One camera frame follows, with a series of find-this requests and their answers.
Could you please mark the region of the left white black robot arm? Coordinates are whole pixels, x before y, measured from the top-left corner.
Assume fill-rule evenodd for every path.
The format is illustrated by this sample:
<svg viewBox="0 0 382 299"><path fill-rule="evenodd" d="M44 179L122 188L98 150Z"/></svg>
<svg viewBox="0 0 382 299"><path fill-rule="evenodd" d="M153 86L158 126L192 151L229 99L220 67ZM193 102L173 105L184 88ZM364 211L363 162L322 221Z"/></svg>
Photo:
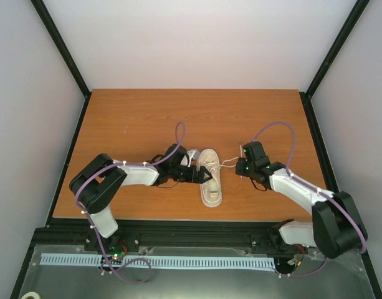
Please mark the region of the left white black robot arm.
<svg viewBox="0 0 382 299"><path fill-rule="evenodd" d="M177 183L206 183L213 179L210 170L192 163L200 157L199 151L188 151L179 144L144 163L118 161L102 153L71 180L69 189L90 221L90 228L99 233L100 245L112 251L121 243L118 224L110 209L118 190L123 186L159 186L170 179Z"/></svg>

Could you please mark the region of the beige lace sneaker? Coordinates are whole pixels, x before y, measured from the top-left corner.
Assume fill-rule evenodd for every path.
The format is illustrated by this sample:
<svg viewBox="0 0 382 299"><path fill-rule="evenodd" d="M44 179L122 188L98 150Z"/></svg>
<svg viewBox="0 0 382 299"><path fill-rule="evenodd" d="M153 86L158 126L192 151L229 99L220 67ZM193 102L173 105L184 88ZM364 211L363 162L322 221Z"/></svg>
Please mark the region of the beige lace sneaker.
<svg viewBox="0 0 382 299"><path fill-rule="evenodd" d="M200 184L201 200L207 207L214 208L222 202L221 167L219 156L213 149L200 152L196 162L197 170L206 170L211 175L205 183Z"/></svg>

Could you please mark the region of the white shoelace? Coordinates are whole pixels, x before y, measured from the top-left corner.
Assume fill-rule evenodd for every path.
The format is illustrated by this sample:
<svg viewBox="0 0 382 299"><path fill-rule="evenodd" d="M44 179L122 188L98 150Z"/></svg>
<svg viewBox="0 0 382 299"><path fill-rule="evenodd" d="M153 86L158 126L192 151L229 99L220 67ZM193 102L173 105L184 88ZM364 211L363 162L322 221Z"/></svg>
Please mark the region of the white shoelace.
<svg viewBox="0 0 382 299"><path fill-rule="evenodd" d="M214 160L207 162L205 167L212 174L213 172L220 172L222 168L235 168L238 157L227 159L224 161Z"/></svg>

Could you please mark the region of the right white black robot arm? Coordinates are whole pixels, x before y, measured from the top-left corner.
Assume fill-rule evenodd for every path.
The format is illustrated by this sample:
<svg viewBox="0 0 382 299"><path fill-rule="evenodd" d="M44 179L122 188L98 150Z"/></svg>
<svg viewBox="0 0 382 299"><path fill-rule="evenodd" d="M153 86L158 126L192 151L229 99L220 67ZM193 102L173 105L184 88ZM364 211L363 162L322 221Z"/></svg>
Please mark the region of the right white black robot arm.
<svg viewBox="0 0 382 299"><path fill-rule="evenodd" d="M260 191L275 191L298 204L312 217L310 222L283 221L271 234L274 247L302 245L317 248L329 259L347 251L366 251L367 232L347 192L332 192L309 183L280 162L270 162L262 144L242 146L236 174L249 178Z"/></svg>

